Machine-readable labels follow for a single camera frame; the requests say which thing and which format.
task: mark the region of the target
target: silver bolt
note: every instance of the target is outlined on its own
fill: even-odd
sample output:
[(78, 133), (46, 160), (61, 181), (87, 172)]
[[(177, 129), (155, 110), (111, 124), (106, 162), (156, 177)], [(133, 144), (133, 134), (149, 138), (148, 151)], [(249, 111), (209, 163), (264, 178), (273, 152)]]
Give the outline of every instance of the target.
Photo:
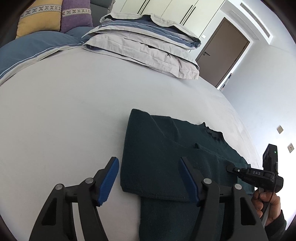
[(94, 181), (94, 179), (92, 177), (89, 177), (89, 178), (85, 179), (85, 182), (87, 184), (91, 184), (91, 183), (93, 183), (93, 181)]
[(61, 190), (62, 188), (63, 188), (63, 185), (62, 184), (57, 184), (55, 186), (55, 189), (57, 189), (57, 190)]
[(212, 183), (212, 180), (209, 179), (209, 178), (205, 178), (205, 179), (204, 179), (204, 183), (205, 183), (205, 184), (211, 184), (211, 183)]
[(235, 184), (234, 185), (234, 187), (235, 187), (235, 189), (237, 189), (237, 190), (241, 190), (242, 189), (242, 186), (240, 185), (240, 184)]

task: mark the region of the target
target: blue rubber pad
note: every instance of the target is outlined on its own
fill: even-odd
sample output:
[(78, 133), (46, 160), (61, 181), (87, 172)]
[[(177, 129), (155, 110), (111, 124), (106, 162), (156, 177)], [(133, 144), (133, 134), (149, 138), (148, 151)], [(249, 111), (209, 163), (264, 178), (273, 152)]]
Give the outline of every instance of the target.
[(198, 204), (200, 201), (198, 198), (198, 187), (182, 159), (179, 160), (178, 168), (190, 200)]
[(108, 196), (111, 192), (111, 188), (114, 184), (115, 178), (119, 171), (119, 160), (117, 158), (114, 159), (110, 169), (108, 170), (105, 179), (103, 180), (100, 186), (100, 192), (98, 195), (98, 204), (101, 206), (103, 202), (106, 202)]

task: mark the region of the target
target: purple pillow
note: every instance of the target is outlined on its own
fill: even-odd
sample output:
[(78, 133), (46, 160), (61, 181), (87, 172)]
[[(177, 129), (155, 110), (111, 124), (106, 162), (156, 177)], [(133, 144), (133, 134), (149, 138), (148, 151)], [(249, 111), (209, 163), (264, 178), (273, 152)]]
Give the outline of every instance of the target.
[(63, 0), (60, 32), (80, 26), (92, 27), (90, 6), (90, 0)]

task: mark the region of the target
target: device handle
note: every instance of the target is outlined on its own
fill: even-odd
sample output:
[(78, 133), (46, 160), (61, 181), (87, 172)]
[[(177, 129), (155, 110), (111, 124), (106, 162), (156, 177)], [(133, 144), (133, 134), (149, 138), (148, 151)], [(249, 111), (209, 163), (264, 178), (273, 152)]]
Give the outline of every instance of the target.
[[(263, 189), (263, 188), (258, 188), (258, 190), (259, 190), (259, 193), (264, 192), (264, 189)], [(262, 208), (262, 211), (264, 211), (264, 210), (266, 209), (267, 204), (268, 204), (268, 202), (263, 202), (263, 208)], [(268, 216), (269, 216), (269, 210), (270, 210), (270, 204), (268, 205), (268, 207), (267, 207), (267, 209), (266, 209), (264, 215), (262, 215), (262, 217), (261, 217), (261, 221), (262, 221), (262, 225), (263, 225), (263, 227), (265, 227), (265, 224), (266, 224), (266, 222), (267, 222), (267, 218), (268, 218)]]

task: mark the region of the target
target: person's arm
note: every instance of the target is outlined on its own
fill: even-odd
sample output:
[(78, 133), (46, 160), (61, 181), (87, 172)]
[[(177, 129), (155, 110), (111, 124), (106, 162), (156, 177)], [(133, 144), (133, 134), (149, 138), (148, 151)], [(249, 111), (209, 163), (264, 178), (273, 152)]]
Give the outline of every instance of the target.
[[(259, 191), (256, 190), (253, 193), (252, 203), (257, 211), (259, 217), (263, 215), (263, 203), (268, 202), (272, 193), (263, 192), (259, 194)], [(269, 241), (278, 241), (285, 232), (287, 222), (285, 221), (283, 211), (281, 210), (281, 200), (280, 197), (275, 193), (270, 200), (270, 210), (268, 218), (265, 224), (265, 232)]]

